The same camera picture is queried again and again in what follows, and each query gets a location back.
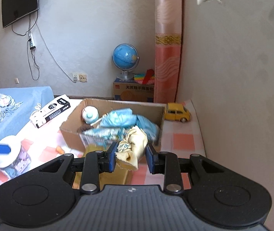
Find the hanging white power strip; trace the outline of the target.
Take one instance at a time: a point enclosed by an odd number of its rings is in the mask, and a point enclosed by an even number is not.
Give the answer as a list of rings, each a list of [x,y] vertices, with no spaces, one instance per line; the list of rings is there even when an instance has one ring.
[[[30,45],[29,48],[30,48],[31,51],[33,51],[36,48],[34,37],[33,37],[31,32],[29,33],[29,45]]]

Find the yellow toy car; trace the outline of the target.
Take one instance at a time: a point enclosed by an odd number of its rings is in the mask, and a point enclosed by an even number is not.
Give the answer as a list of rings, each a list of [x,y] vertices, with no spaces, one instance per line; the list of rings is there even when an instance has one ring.
[[[164,120],[180,121],[182,123],[191,121],[191,113],[180,103],[167,103],[165,106]]]

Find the white wall socket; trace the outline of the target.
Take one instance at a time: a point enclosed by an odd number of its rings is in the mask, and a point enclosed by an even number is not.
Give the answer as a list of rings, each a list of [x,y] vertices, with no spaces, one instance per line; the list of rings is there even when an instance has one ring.
[[[87,82],[87,74],[72,73],[74,82]]]

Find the blue bed cover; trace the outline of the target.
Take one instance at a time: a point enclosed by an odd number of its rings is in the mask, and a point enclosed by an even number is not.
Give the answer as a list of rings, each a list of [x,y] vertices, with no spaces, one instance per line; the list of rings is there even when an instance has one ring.
[[[11,96],[22,105],[0,122],[0,140],[16,135],[29,122],[31,113],[37,104],[45,106],[54,99],[51,87],[1,88],[0,93]]]

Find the blue brocade drawstring pouch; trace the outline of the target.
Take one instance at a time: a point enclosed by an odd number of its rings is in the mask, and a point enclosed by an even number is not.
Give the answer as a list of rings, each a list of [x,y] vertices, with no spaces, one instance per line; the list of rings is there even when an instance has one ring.
[[[113,142],[120,142],[127,134],[127,128],[94,128],[80,134],[84,146],[94,144],[108,147]]]

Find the rainbow pop fidget toy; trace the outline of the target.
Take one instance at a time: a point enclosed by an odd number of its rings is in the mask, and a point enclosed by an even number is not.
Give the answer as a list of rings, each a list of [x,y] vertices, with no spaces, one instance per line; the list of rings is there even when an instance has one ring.
[[[155,83],[154,69],[148,69],[144,74],[134,74],[134,81],[141,85],[153,85]]]

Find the blue white plush ball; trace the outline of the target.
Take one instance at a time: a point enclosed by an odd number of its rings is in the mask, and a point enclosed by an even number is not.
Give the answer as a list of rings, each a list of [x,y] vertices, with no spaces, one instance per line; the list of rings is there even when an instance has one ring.
[[[82,110],[82,119],[86,124],[92,124],[99,119],[98,109],[94,106],[86,106]]]

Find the black white product box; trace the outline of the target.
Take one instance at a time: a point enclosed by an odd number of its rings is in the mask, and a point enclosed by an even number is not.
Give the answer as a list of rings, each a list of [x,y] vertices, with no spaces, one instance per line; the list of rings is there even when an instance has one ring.
[[[70,107],[69,97],[64,94],[54,98],[44,107],[39,107],[37,104],[36,110],[31,113],[29,120],[36,128],[40,128]]]

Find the pink patterned curtain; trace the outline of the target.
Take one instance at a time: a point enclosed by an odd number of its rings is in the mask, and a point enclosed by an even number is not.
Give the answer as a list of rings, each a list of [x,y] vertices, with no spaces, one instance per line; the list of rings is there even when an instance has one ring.
[[[155,0],[154,102],[176,99],[182,47],[182,0]]]

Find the brown cardboard box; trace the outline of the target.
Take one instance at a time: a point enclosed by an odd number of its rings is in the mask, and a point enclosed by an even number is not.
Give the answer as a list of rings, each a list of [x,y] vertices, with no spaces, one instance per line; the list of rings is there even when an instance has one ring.
[[[60,126],[60,132],[72,149],[85,151],[89,144],[108,148],[121,141],[134,126],[145,132],[153,146],[160,146],[165,105],[83,99]]]

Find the wall mounted black television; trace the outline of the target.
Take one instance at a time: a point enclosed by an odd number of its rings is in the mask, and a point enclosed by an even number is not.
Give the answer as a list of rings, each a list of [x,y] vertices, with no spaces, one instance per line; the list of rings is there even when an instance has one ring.
[[[8,27],[27,15],[38,11],[38,0],[2,0],[2,26]]]

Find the blue cloth in box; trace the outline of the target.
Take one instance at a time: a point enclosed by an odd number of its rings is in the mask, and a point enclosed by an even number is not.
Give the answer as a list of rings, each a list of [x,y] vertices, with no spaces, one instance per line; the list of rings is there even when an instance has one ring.
[[[159,138],[160,128],[148,118],[133,114],[130,108],[110,111],[102,117],[99,127],[105,128],[132,128],[137,126],[142,129],[148,140],[156,142]]]

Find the white lidded jar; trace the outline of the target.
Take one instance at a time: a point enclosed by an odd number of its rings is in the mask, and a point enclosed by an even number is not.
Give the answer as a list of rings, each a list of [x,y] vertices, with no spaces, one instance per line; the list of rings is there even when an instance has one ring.
[[[26,170],[31,158],[18,137],[11,135],[3,138],[0,144],[11,148],[9,154],[0,154],[0,169],[9,177],[15,178]]]

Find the gold tissue pack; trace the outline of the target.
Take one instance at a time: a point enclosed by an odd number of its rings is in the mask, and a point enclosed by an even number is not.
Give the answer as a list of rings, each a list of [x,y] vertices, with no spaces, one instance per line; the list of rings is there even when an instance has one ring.
[[[80,188],[84,160],[86,155],[91,152],[95,152],[98,156],[100,189],[103,189],[105,185],[130,184],[132,181],[133,172],[120,168],[120,166],[116,163],[115,152],[117,150],[118,144],[118,142],[113,142],[110,144],[109,148],[106,149],[89,145],[82,157],[75,158],[72,165],[72,168],[76,173],[73,182],[73,189]]]

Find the orange cardboard box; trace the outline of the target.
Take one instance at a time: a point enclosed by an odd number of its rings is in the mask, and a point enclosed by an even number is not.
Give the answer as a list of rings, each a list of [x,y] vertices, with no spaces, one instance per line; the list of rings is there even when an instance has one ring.
[[[153,102],[154,85],[143,85],[134,79],[116,78],[113,82],[113,95],[117,101]]]

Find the blue desk globe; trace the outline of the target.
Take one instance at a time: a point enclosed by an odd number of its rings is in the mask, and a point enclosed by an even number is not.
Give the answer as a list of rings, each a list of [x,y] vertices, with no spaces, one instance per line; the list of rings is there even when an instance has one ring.
[[[119,79],[133,79],[132,71],[138,66],[140,57],[137,49],[128,43],[119,44],[112,53],[113,64],[120,69]]]

